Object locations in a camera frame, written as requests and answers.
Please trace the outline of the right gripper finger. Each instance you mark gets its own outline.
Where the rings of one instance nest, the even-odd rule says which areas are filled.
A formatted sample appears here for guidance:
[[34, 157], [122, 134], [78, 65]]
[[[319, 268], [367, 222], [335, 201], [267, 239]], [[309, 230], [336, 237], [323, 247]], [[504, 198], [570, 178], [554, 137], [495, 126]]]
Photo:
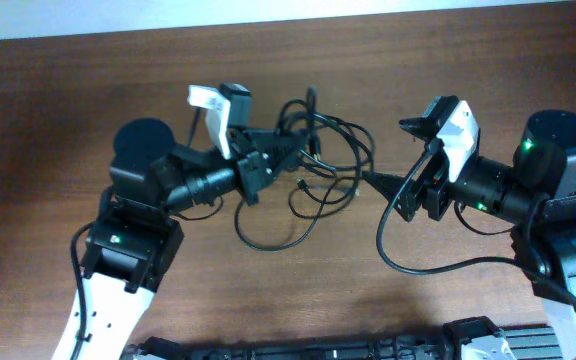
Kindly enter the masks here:
[[436, 137], [441, 125], [434, 117], [416, 117], [400, 120], [399, 127], [417, 139], [430, 142]]
[[420, 207], [420, 187], [414, 180], [404, 184], [405, 178], [402, 176], [370, 171], [363, 171], [362, 178], [388, 202], [393, 200], [396, 195], [399, 195], [393, 209], [397, 211], [403, 220], [413, 219]]

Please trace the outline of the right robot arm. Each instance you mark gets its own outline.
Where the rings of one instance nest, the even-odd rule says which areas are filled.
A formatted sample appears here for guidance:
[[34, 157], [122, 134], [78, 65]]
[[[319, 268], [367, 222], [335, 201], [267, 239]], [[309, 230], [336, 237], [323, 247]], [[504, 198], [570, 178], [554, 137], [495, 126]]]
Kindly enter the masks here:
[[533, 114], [510, 165], [480, 155], [480, 129], [466, 108], [400, 126], [424, 141], [422, 156], [406, 176], [367, 171], [364, 180], [406, 221], [419, 208], [440, 220], [454, 205], [511, 223], [510, 262], [542, 298], [564, 358], [576, 359], [576, 114]]

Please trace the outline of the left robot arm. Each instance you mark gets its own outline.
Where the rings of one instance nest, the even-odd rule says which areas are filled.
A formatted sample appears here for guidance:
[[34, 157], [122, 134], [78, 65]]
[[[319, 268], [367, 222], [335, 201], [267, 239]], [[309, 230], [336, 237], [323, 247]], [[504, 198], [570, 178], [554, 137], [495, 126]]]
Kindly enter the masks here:
[[224, 155], [177, 143], [159, 119], [124, 125], [113, 142], [112, 184], [96, 219], [79, 231], [84, 255], [70, 246], [77, 290], [54, 358], [120, 358], [183, 241], [176, 216], [233, 191], [257, 203], [306, 141], [303, 130], [235, 127]]

